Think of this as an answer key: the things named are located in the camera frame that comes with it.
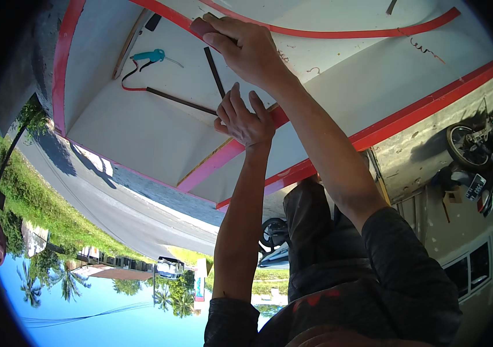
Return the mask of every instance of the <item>man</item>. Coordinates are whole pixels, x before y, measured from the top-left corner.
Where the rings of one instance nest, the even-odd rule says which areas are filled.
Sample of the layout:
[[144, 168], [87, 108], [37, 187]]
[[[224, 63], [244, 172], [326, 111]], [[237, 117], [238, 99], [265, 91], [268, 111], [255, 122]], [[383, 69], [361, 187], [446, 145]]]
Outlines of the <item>man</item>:
[[221, 33], [208, 33], [204, 41], [283, 108], [336, 205], [332, 223], [316, 177], [285, 197], [290, 304], [258, 333], [259, 312], [250, 299], [275, 129], [255, 92], [249, 99], [256, 114], [247, 110], [236, 83], [214, 127], [242, 143], [246, 157], [217, 235], [205, 346], [451, 343], [462, 318], [456, 286], [387, 206], [347, 136], [283, 64], [269, 31], [209, 14], [204, 19]]

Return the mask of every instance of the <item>window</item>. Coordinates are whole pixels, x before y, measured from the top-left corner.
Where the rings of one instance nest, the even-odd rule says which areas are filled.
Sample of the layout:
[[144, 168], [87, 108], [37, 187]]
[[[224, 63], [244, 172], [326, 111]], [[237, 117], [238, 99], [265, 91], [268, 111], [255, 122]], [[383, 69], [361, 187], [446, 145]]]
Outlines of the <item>window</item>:
[[458, 299], [472, 295], [478, 287], [481, 287], [490, 278], [489, 240], [477, 249], [466, 253], [462, 258], [448, 264], [444, 270], [458, 288]]
[[489, 250], [487, 243], [470, 253], [470, 288], [474, 289], [489, 278]]
[[461, 298], [468, 294], [468, 258], [454, 263], [450, 267], [445, 268], [447, 276], [456, 284], [458, 288], [458, 297]]

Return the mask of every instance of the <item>road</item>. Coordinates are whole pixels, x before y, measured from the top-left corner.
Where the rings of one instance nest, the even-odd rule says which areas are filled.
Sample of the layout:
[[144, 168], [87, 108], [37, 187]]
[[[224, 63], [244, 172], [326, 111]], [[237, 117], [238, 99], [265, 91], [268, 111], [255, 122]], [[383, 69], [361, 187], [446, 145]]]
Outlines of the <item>road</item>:
[[[21, 137], [17, 147], [72, 206], [133, 250], [153, 259], [160, 255], [171, 256], [163, 245], [213, 255], [215, 232], [189, 224], [168, 213], [167, 209], [160, 209], [137, 197], [113, 182], [106, 173], [97, 170], [63, 139], [51, 133], [34, 141]], [[189, 208], [194, 208], [191, 204], [197, 204], [199, 210], [212, 208], [195, 198], [190, 199], [187, 200]]]

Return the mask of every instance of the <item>motorcycle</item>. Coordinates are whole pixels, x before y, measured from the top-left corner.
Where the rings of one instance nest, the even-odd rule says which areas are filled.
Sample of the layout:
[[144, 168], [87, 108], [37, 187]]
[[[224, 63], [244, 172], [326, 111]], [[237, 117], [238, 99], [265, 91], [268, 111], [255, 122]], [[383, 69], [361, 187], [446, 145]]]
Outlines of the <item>motorcycle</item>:
[[289, 268], [289, 230], [287, 222], [281, 218], [270, 218], [262, 224], [264, 231], [258, 243], [261, 258], [258, 267], [263, 269]]
[[468, 185], [466, 198], [476, 201], [486, 217], [493, 209], [493, 113], [485, 114], [480, 125], [461, 122], [447, 128], [451, 179]]

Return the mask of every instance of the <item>white car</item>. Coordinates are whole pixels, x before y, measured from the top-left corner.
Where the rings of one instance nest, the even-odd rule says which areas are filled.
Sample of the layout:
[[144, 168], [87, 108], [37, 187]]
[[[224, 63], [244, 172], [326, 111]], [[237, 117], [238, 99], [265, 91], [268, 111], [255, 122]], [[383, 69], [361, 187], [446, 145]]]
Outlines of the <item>white car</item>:
[[177, 279], [181, 277], [181, 275], [185, 271], [185, 263], [177, 259], [166, 258], [164, 256], [161, 256], [158, 258], [158, 265], [156, 266], [156, 271], [162, 277], [169, 279]]

